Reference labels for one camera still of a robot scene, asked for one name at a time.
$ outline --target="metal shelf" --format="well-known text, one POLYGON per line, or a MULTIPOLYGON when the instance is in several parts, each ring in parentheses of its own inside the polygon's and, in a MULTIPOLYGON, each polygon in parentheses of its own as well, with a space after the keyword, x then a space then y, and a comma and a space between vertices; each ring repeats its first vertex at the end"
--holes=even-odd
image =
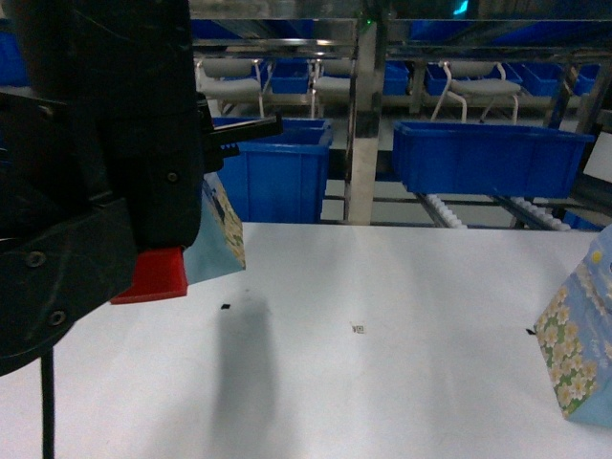
MULTIPOLYGON (((346 179, 345 215, 352 223, 367 224, 374 202, 377 174, 378 137, 384 106, 408 106, 418 113, 423 105, 437 102, 424 90, 425 66, 442 59, 483 59, 520 62, 551 61, 564 64, 564 71, 553 98, 521 98, 522 108, 546 109, 544 125, 558 127, 568 108, 579 108, 578 132, 590 132, 601 108, 601 97, 612 81, 612 9, 606 2, 524 2, 493 0, 191 0, 193 18, 230 24, 238 40, 196 40, 194 48, 203 55, 235 57, 350 57, 356 60, 351 78, 349 103, 349 143, 343 152, 346 179), (284 38, 271 32, 266 21, 274 19, 315 19, 313 36, 308 39, 284 38), (413 40, 414 19, 461 19, 470 22, 444 39, 413 40), (536 21, 572 20, 579 33, 571 36, 535 37, 516 42, 499 40, 509 33, 520 33, 536 21), (415 62, 410 96, 383 96, 386 60, 415 62), (579 66, 602 64, 588 97, 577 98, 574 87, 579 66)), ((306 105, 309 95, 266 94, 275 105, 306 105)), ((476 99, 471 106, 486 106, 476 99)))

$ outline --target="blue plastic bin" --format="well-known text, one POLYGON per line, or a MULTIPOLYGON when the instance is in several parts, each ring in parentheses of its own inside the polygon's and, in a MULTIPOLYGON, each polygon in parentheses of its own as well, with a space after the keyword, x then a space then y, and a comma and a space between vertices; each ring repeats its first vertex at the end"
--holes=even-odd
POLYGON ((393 166, 412 192, 566 198, 592 141, 541 127, 398 121, 393 166))
POLYGON ((15 36, 0 33, 0 86, 28 86, 28 74, 15 36))
POLYGON ((385 96, 405 96, 408 76, 409 71, 403 62, 387 62, 384 68, 382 93, 385 96))
POLYGON ((515 64, 514 67, 523 77, 523 88, 532 96, 552 96, 563 71, 560 65, 539 62, 515 64))
POLYGON ((272 73, 272 92, 275 94, 306 94, 309 68, 306 59, 279 59, 272 73))
POLYGON ((595 225, 588 220, 584 220, 583 218, 578 217, 575 213, 565 212, 565 216, 563 217, 563 223, 567 223, 574 230, 595 230, 601 231, 605 227, 600 225, 595 225))
MULTIPOLYGON (((506 79, 512 83, 522 84, 523 78, 519 75, 512 65, 502 63, 501 64, 506 71, 506 79)), ((485 76, 485 78, 499 78, 500 74, 497 67, 493 68, 492 72, 485 76)), ((468 80, 470 78, 462 77, 456 78, 461 81, 468 80)), ((425 75, 425 87, 427 93, 430 96, 441 96, 447 85, 447 74, 444 73, 444 69, 438 64, 428 64, 425 75)))
POLYGON ((317 223, 332 137, 327 128, 291 129, 240 142, 240 156, 225 159, 219 177, 241 220, 317 223))
POLYGON ((578 81, 576 81, 576 86, 574 86, 574 94, 576 96, 582 96, 591 92, 599 70, 600 66, 598 64, 585 65, 580 69, 578 81))

